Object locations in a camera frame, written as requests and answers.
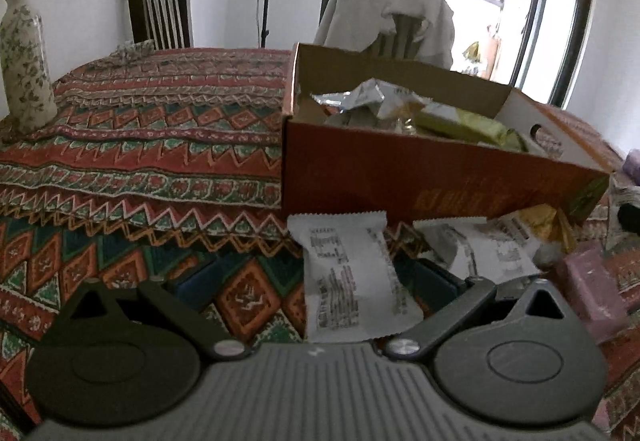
dining table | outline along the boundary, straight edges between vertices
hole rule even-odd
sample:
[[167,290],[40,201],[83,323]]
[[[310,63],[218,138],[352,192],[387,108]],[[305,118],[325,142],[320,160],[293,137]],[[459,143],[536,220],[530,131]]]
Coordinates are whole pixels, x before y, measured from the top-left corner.
[[[251,345],[303,341],[302,250],[280,213],[290,56],[190,48],[95,60],[55,82],[59,111],[44,128],[17,137],[11,117],[0,122],[0,382],[34,422],[26,364],[86,278],[130,288],[213,266],[202,315]],[[620,170],[620,156],[590,125],[542,110]],[[605,196],[575,228],[578,240],[604,242],[608,218]],[[428,313],[406,272],[428,249],[424,238],[396,223],[385,239]],[[631,326],[601,346],[609,380],[596,423],[627,441],[640,425],[640,244],[607,252],[606,267]],[[21,436],[0,410],[0,440]]]

chair backrest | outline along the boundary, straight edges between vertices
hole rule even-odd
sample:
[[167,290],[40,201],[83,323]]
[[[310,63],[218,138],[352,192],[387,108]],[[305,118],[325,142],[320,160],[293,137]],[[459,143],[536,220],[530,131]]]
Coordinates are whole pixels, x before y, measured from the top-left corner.
[[129,0],[135,42],[153,40],[156,49],[193,46],[190,0]]
[[413,60],[420,49],[420,42],[414,42],[414,36],[422,21],[408,15],[394,15],[396,34],[385,36],[382,33],[364,52],[373,56]]

red box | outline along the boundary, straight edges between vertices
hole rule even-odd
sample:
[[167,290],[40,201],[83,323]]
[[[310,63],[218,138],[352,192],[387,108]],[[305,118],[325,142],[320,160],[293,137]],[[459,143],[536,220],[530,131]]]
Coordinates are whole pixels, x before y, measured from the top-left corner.
[[[562,154],[551,159],[443,138],[322,124],[326,113],[311,94],[344,92],[370,78],[498,116],[523,134],[542,126],[559,141]],[[284,215],[386,210],[390,223],[410,223],[498,217],[546,202],[580,222],[609,182],[606,161],[563,132],[519,90],[419,62],[299,44],[282,112]]]

vase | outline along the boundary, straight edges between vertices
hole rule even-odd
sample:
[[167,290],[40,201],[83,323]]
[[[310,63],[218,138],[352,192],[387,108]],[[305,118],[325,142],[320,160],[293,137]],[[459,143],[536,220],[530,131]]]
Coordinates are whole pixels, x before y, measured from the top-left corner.
[[30,0],[6,0],[0,22],[0,64],[14,128],[28,134],[58,113],[42,37],[42,18]]

pink soap bar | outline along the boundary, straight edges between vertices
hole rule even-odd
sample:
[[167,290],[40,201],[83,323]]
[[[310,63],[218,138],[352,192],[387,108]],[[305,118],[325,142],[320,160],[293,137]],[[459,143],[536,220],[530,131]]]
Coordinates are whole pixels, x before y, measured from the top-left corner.
[[636,185],[640,185],[640,150],[634,149],[626,156],[622,171],[634,180]]
[[598,241],[580,244],[559,265],[559,275],[569,305],[597,344],[628,327],[624,300],[615,279],[604,267]]

